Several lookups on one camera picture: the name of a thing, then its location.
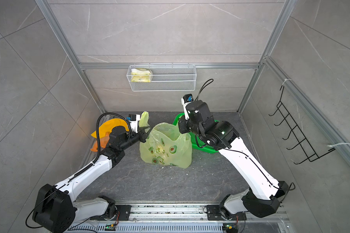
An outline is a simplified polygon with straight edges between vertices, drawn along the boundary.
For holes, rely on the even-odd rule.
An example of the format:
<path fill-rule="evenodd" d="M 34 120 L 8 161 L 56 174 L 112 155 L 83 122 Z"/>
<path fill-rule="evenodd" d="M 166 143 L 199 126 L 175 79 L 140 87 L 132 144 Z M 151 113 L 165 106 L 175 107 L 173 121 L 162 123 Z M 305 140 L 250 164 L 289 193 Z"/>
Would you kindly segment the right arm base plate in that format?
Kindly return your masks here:
<path fill-rule="evenodd" d="M 239 221 L 247 220 L 245 212 L 238 212 L 236 214 L 231 214 L 224 208 L 219 207 L 219 205 L 206 205 L 203 209 L 204 213 L 207 215 L 209 221 Z"/>

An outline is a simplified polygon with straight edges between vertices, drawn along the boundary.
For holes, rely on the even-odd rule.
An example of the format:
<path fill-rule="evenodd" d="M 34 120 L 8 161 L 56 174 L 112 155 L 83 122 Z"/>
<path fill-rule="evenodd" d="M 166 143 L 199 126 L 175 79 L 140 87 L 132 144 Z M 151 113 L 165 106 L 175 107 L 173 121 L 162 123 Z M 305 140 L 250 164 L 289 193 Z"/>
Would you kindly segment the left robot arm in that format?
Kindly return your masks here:
<path fill-rule="evenodd" d="M 118 215 L 115 201 L 107 196 L 77 201 L 79 194 L 105 172 L 115 167 L 125 156 L 124 151 L 137 142 L 145 142 L 151 131 L 141 127 L 130 134 L 123 126 L 114 127 L 97 160 L 55 185 L 46 184 L 38 192 L 32 220 L 52 233 L 62 233 L 80 220 L 113 219 Z"/>

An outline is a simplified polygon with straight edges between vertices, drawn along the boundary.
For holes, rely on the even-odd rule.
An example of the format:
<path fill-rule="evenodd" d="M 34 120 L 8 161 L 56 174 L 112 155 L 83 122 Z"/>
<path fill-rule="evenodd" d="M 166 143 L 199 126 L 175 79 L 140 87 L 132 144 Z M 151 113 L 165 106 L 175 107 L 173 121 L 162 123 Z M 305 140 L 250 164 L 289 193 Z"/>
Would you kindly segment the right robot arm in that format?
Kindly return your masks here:
<path fill-rule="evenodd" d="M 219 205 L 219 212 L 225 219 L 239 212 L 250 212 L 256 217 L 276 213 L 289 186 L 272 177 L 247 149 L 237 130 L 227 121 L 194 122 L 181 116 L 178 120 L 182 134 L 193 133 L 207 146 L 213 147 L 228 159 L 245 179 L 249 188 L 235 195 L 227 195 Z"/>

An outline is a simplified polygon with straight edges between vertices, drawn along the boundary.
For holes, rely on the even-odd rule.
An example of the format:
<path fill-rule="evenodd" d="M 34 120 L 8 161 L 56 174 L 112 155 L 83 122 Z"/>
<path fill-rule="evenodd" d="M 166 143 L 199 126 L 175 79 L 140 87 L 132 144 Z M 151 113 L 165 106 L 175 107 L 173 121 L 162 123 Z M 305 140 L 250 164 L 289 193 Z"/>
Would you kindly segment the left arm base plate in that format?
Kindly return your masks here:
<path fill-rule="evenodd" d="M 111 214 L 104 214 L 101 216 L 93 216 L 90 218 L 90 220 L 99 220 L 99 221 L 115 221 L 118 219 L 118 221 L 127 221 L 129 220 L 130 212 L 131 212 L 131 205 L 116 205 L 112 211 Z"/>

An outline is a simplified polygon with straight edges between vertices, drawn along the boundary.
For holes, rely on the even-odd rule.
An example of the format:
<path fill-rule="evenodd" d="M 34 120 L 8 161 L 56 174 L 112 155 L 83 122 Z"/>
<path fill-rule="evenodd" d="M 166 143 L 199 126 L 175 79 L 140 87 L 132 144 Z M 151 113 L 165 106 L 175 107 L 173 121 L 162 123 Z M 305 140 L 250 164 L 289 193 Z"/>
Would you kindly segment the yellow-green plastic bag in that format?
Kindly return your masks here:
<path fill-rule="evenodd" d="M 186 169 L 192 163 L 189 133 L 181 134 L 177 125 L 166 122 L 155 125 L 145 143 L 140 143 L 140 157 L 150 164 Z"/>

